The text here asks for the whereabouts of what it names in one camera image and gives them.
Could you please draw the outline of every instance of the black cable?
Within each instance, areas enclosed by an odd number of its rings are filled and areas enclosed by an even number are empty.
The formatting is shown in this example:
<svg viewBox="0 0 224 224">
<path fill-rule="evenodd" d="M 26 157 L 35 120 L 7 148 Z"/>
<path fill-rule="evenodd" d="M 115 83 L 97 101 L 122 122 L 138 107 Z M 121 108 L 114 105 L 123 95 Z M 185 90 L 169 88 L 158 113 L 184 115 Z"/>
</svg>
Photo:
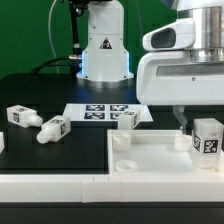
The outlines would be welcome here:
<svg viewBox="0 0 224 224">
<path fill-rule="evenodd" d="M 81 48 L 79 44 L 79 34 L 78 34 L 78 24 L 77 24 L 77 15 L 75 13 L 75 3 L 72 0 L 69 0 L 69 9 L 72 23 L 72 37 L 73 37 L 73 54 L 81 54 Z"/>
<path fill-rule="evenodd" d="M 33 69 L 30 73 L 38 73 L 39 71 L 41 71 L 43 68 L 46 68 L 46 67 L 56 67 L 56 66 L 59 66 L 59 67 L 70 67 L 70 66 L 74 66 L 73 64 L 67 64 L 67 65 L 41 65 L 41 66 L 38 66 L 36 67 L 35 69 Z"/>
<path fill-rule="evenodd" d="M 45 62 L 44 64 L 42 64 L 42 65 L 40 65 L 40 66 L 38 66 L 38 67 L 32 69 L 32 70 L 30 71 L 30 73 L 37 73 L 37 72 L 39 71 L 39 70 L 38 70 L 39 68 L 45 67 L 46 65 L 50 65 L 50 64 L 55 63 L 55 62 L 58 62 L 58 61 L 64 61 L 64 60 L 68 60 L 68 59 L 69 59 L 68 56 L 59 57 L 59 58 L 54 58 L 54 59 L 52 59 L 52 60 L 49 60 L 49 61 Z"/>
<path fill-rule="evenodd" d="M 68 60 L 68 59 L 69 59 L 68 56 L 58 57 L 58 58 L 54 58 L 52 60 L 49 60 L 42 65 L 49 65 L 49 64 L 52 64 L 52 63 L 57 62 L 57 61 L 64 61 L 64 60 Z"/>
</svg>

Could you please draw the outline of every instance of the white block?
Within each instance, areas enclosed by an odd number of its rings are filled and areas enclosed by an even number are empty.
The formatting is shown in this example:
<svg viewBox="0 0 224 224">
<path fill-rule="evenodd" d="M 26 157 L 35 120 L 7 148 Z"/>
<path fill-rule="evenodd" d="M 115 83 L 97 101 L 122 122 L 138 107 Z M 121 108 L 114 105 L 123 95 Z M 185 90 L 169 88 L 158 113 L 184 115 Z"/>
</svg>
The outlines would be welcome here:
<svg viewBox="0 0 224 224">
<path fill-rule="evenodd" d="M 222 189 L 222 177 L 206 172 L 126 175 L 121 177 L 121 202 L 218 202 L 224 199 Z"/>
<path fill-rule="evenodd" d="M 194 120 L 191 158 L 196 168 L 216 169 L 219 165 L 223 125 L 217 120 Z"/>
<path fill-rule="evenodd" d="M 0 202 L 82 202 L 81 175 L 1 175 Z"/>
<path fill-rule="evenodd" d="M 118 117 L 119 130 L 133 130 L 140 122 L 140 110 L 137 108 L 126 109 Z"/>
<path fill-rule="evenodd" d="M 3 132 L 0 132 L 0 153 L 5 148 Z"/>
<path fill-rule="evenodd" d="M 119 202 L 120 196 L 119 176 L 83 176 L 83 202 Z"/>
<path fill-rule="evenodd" d="M 71 131 L 70 118 L 55 116 L 41 126 L 41 132 L 37 135 L 37 140 L 41 144 L 57 142 Z"/>
<path fill-rule="evenodd" d="M 16 105 L 7 108 L 8 121 L 27 128 L 30 126 L 40 127 L 43 119 L 37 115 L 37 111 Z"/>
</svg>

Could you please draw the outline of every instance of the white cylinder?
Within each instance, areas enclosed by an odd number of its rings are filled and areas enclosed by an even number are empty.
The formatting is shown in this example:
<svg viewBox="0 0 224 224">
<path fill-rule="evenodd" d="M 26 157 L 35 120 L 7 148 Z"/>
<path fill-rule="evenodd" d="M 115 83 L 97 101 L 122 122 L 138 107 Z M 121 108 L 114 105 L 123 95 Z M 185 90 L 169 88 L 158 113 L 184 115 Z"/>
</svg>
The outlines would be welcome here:
<svg viewBox="0 0 224 224">
<path fill-rule="evenodd" d="M 37 141 L 41 144 L 48 143 L 52 138 L 52 133 L 50 130 L 45 129 L 42 130 L 38 135 L 37 135 Z"/>
<path fill-rule="evenodd" d="M 40 127 L 43 124 L 43 119 L 37 115 L 29 116 L 29 124 L 31 126 Z"/>
<path fill-rule="evenodd" d="M 125 131 L 113 133 L 113 149 L 115 151 L 128 151 L 131 148 L 131 134 Z"/>
<path fill-rule="evenodd" d="M 190 151 L 192 148 L 192 136 L 183 134 L 176 135 L 174 148 L 182 152 Z"/>
</svg>

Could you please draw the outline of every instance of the robot logo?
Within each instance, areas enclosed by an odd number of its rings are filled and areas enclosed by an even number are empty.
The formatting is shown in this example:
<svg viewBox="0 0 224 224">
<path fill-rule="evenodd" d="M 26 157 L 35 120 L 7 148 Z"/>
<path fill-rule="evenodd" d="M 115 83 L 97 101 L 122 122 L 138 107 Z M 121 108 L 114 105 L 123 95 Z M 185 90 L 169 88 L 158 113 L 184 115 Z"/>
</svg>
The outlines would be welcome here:
<svg viewBox="0 0 224 224">
<path fill-rule="evenodd" d="M 104 40 L 104 42 L 102 43 L 100 49 L 112 49 L 111 44 L 110 44 L 110 42 L 109 42 L 107 37 Z"/>
</svg>

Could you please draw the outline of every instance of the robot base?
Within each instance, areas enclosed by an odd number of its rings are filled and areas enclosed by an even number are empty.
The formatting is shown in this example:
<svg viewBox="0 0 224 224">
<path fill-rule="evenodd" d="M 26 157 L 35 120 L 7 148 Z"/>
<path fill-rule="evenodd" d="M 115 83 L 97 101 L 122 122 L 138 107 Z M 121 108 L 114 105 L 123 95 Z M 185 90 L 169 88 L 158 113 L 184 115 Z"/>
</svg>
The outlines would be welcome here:
<svg viewBox="0 0 224 224">
<path fill-rule="evenodd" d="M 128 78 L 120 81 L 111 81 L 111 82 L 103 82 L 103 81 L 92 81 L 89 79 L 83 78 L 82 75 L 77 74 L 77 83 L 80 85 L 85 85 L 89 87 L 99 88 L 99 89 L 112 89 L 119 88 L 124 86 L 132 86 L 134 85 L 134 75 L 129 73 Z"/>
</svg>

